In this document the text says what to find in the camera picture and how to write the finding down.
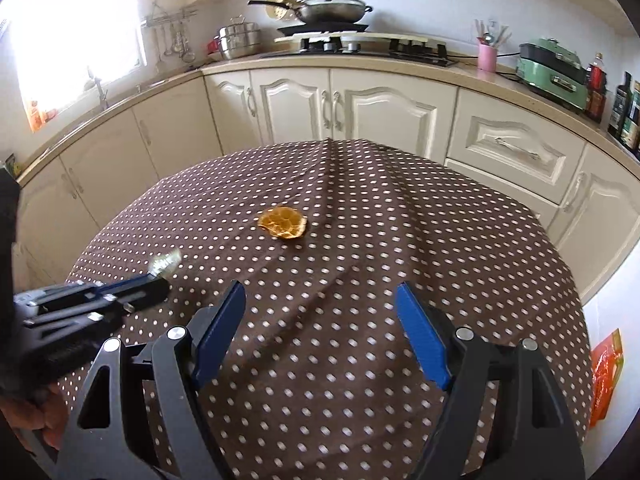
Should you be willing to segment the person's left hand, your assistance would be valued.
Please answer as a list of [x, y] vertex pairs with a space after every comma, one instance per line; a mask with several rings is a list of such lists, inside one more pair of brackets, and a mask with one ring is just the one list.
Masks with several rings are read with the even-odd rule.
[[1, 411], [28, 452], [32, 452], [32, 447], [24, 439], [23, 431], [41, 430], [43, 440], [50, 448], [61, 448], [68, 411], [57, 384], [49, 386], [47, 400], [39, 406], [20, 399], [2, 398]]

